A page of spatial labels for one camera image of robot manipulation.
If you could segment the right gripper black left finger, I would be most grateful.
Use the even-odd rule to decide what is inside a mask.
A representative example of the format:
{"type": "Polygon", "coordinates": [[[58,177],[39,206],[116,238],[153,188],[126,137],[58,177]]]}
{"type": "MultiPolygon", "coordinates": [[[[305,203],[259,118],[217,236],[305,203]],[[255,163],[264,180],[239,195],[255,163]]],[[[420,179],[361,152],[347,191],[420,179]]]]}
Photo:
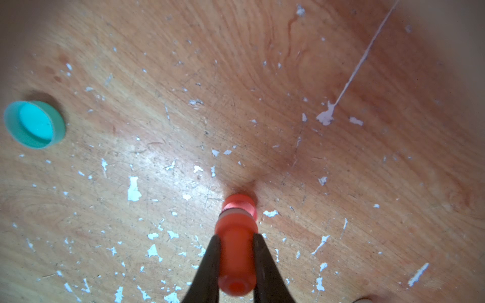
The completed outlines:
{"type": "Polygon", "coordinates": [[[214,235],[182,303],[218,303],[221,240],[214,235]]]}

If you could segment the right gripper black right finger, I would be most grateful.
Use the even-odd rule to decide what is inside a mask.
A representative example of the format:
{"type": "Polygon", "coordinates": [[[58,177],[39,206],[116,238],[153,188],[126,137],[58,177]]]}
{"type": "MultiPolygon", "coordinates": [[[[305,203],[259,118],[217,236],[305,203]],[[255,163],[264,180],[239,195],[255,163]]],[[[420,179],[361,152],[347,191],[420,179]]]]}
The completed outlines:
{"type": "Polygon", "coordinates": [[[256,272],[254,302],[295,303],[261,234],[253,235],[253,254],[256,272]]]}

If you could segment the teal stamp cap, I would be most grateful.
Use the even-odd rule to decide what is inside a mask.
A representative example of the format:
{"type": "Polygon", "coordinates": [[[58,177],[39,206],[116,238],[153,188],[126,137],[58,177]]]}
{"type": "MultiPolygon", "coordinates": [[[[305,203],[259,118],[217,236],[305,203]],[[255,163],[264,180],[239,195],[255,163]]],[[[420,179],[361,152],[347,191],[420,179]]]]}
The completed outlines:
{"type": "Polygon", "coordinates": [[[41,101],[16,101],[4,111],[7,131],[19,144],[34,150],[63,140],[66,124],[59,111],[41,101]]]}

